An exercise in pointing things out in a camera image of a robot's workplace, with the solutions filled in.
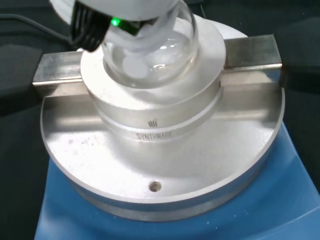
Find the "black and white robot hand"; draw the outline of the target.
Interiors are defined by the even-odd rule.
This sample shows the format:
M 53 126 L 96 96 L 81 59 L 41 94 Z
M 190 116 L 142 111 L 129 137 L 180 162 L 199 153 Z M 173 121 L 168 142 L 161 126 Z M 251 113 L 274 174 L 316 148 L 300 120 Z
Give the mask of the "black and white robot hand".
M 152 52 L 168 39 L 178 0 L 51 0 L 69 26 L 72 46 L 88 52 L 111 43 L 132 52 Z

